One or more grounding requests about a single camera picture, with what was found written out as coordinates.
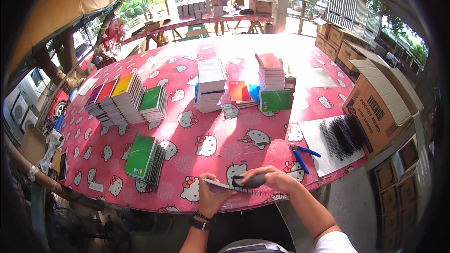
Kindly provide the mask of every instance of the hello kitty print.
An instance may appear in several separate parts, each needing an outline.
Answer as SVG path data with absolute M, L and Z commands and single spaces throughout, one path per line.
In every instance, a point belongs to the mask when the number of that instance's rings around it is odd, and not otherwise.
M 311 155 L 301 152 L 310 174 L 296 161 L 289 144 L 308 147 L 308 139 L 303 137 L 298 124 L 342 115 L 341 106 L 351 95 L 354 84 L 316 49 L 313 39 L 295 35 L 276 42 L 277 39 L 278 35 L 256 34 L 210 37 L 184 45 L 169 43 L 98 70 L 92 75 L 99 78 L 98 85 L 135 70 L 145 87 L 163 86 L 169 97 L 166 118 L 103 126 L 84 109 L 95 87 L 86 96 L 75 96 L 60 130 L 65 135 L 62 150 L 68 152 L 66 164 L 70 166 L 66 180 L 60 183 L 121 207 L 186 213 L 198 209 L 199 175 L 204 172 L 213 173 L 220 182 L 230 184 L 234 175 L 271 164 L 311 190 L 359 168 L 365 157 L 318 181 Z M 221 111 L 202 114 L 194 107 L 198 60 L 220 55 L 228 81 L 245 80 L 245 76 L 258 76 L 256 52 L 299 54 L 305 62 L 292 69 L 294 75 L 299 74 L 295 70 L 301 73 L 302 68 L 320 67 L 337 87 L 302 88 L 297 82 L 292 110 L 262 113 L 259 106 L 237 109 L 229 99 L 228 89 L 222 96 Z M 165 150 L 158 186 L 134 180 L 123 171 L 138 134 L 156 137 Z M 103 185 L 103 192 L 90 189 L 90 183 Z M 283 194 L 269 198 L 245 195 L 231 197 L 221 211 L 253 208 L 286 199 Z

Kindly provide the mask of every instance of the plastic chair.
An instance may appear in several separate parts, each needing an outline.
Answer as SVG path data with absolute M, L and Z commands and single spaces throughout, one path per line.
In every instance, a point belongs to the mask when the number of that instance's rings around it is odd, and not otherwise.
M 190 30 L 195 30 L 195 29 L 206 29 L 206 27 L 205 27 L 204 24 L 197 24 L 197 25 L 189 25 L 189 26 L 188 26 L 188 31 L 190 31 Z M 208 36 L 209 36 L 209 35 L 202 34 L 202 37 L 203 37 L 203 38 L 206 38 L 206 37 L 208 37 Z
M 193 39 L 200 39 L 200 37 L 199 36 L 189 36 L 189 37 L 185 37 L 185 38 L 178 40 L 178 42 L 182 42 L 182 41 L 186 41 L 186 40 L 193 40 Z
M 205 34 L 207 37 L 209 37 L 209 33 L 206 29 L 196 29 L 196 30 L 190 30 L 186 33 L 186 37 L 190 36 L 200 36 Z

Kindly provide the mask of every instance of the white notebook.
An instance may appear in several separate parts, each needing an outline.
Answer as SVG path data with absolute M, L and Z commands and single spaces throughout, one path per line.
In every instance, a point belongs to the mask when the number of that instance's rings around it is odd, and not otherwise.
M 221 59 L 199 61 L 198 67 L 200 94 L 224 90 L 227 79 Z

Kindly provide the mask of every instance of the purple notebook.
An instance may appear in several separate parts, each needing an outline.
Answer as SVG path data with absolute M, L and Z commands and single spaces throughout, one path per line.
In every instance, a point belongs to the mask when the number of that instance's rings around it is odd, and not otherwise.
M 100 92 L 102 91 L 103 87 L 104 87 L 104 84 L 102 84 L 102 85 L 96 87 L 94 90 L 92 90 L 92 93 L 91 93 L 89 99 L 87 99 L 85 107 L 90 106 L 91 104 L 94 104 L 97 101 L 98 95 L 100 95 Z

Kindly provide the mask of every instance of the pliers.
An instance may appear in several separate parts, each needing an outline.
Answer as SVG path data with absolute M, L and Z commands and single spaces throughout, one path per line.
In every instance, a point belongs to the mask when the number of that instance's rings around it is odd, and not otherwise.
M 304 152 L 307 152 L 309 154 L 315 155 L 317 157 L 322 157 L 322 156 L 319 155 L 318 153 L 316 153 L 313 150 L 301 147 L 299 145 L 292 145 L 292 144 L 290 144 L 289 146 L 292 149 L 292 152 L 294 152 L 295 157 L 297 158 L 297 161 L 300 163 L 300 166 L 303 168 L 305 173 L 309 175 L 308 168 L 306 167 L 305 163 L 303 162 L 303 159 L 301 159 L 300 153 L 298 151 L 304 151 Z

